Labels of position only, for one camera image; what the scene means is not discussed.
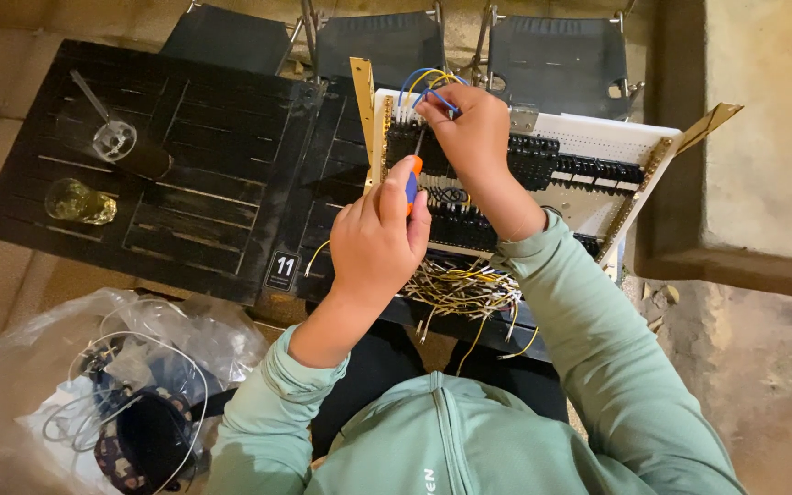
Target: screwdriver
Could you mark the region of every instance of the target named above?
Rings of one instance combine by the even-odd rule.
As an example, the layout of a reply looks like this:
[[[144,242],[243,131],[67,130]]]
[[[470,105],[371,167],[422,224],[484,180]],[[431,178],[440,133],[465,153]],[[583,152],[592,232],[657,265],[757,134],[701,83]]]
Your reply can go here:
[[[411,215],[411,210],[414,208],[414,198],[417,197],[417,185],[421,179],[421,168],[424,166],[424,161],[418,155],[421,152],[421,143],[424,141],[424,133],[427,128],[421,129],[421,137],[417,140],[417,147],[414,148],[414,168],[412,173],[408,175],[408,183],[405,185],[405,195],[408,197],[408,213],[406,216]]]

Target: green sweatshirt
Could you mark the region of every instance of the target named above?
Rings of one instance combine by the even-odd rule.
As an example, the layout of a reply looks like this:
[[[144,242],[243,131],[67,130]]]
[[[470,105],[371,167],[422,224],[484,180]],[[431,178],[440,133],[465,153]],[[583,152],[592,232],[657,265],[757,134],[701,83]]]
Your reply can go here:
[[[299,365],[290,330],[225,407],[207,493],[744,493],[646,321],[562,220],[493,262],[521,284],[588,443],[508,392],[436,372],[360,411],[312,471],[307,426],[347,361]]]

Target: wooden table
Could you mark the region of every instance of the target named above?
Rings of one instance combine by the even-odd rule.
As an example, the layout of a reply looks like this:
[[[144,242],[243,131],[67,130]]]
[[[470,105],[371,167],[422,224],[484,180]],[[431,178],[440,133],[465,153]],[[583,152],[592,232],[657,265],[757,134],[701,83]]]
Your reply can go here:
[[[159,143],[173,167],[159,181],[66,147],[55,117],[80,90]],[[321,300],[335,276],[324,249],[342,206],[363,193],[368,158],[350,80],[312,84],[93,43],[63,41],[0,174],[0,240],[251,306],[263,291]],[[51,219],[52,182],[78,179],[116,198],[106,225]],[[394,298],[382,317],[416,324],[424,304]],[[515,338],[495,314],[479,343],[519,351],[534,330],[526,306]],[[434,320],[472,341],[478,322]],[[547,359],[541,339],[528,351]]]

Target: chair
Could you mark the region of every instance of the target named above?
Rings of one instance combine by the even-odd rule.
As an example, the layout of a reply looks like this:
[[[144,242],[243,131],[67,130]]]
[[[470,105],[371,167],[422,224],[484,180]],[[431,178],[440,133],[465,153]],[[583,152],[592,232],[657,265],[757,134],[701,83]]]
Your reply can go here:
[[[484,82],[507,104],[542,113],[627,119],[645,84],[628,84],[623,25],[622,11],[614,18],[502,16],[488,4],[471,63],[473,83]],[[485,33],[487,59],[481,58]],[[505,85],[496,87],[497,79]]]
[[[310,0],[302,0],[302,14],[305,25],[313,27],[316,48],[311,53],[318,77],[352,77],[351,56],[373,63],[377,86],[400,87],[421,67],[447,71],[438,1],[430,11],[324,19],[317,18]]]
[[[276,75],[303,25],[287,33],[286,23],[228,11],[192,0],[161,55]]]

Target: green sleeve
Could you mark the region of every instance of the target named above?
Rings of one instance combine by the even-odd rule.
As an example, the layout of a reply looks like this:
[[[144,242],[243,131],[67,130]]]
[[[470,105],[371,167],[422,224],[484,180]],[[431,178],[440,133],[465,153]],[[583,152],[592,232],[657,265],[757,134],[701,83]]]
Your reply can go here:
[[[517,277],[596,454],[659,493],[744,493],[647,322],[558,216],[492,261]]]
[[[206,493],[292,495],[310,481],[307,426],[349,357],[332,369],[301,366],[287,353],[294,329],[277,339],[225,406]]]

